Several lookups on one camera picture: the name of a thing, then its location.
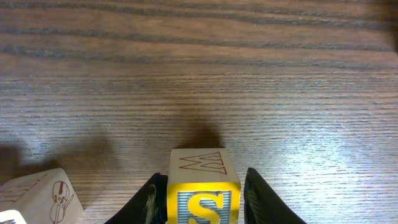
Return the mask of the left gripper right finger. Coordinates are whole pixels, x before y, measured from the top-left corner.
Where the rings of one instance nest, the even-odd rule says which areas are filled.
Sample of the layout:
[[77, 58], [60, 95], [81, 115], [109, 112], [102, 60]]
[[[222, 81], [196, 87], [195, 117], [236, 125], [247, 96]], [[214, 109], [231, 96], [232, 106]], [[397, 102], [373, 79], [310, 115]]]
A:
[[252, 167], [244, 184], [245, 224], [305, 224]]

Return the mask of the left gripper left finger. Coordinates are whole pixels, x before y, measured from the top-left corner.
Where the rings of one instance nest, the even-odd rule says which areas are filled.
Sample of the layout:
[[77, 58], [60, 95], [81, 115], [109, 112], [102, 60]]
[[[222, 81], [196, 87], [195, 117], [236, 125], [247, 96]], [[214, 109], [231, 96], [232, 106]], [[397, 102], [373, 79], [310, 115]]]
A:
[[167, 181], [155, 173], [105, 224], [166, 224]]

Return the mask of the yellow S block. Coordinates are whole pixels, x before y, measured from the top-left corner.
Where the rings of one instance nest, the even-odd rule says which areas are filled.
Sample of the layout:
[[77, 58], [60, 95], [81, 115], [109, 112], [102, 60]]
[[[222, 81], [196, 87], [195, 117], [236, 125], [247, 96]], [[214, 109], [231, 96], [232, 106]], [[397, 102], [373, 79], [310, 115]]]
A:
[[76, 223], [82, 212], [81, 202], [62, 168], [1, 185], [1, 223]]
[[167, 222], [237, 223], [241, 182], [224, 148], [174, 149], [167, 182]]

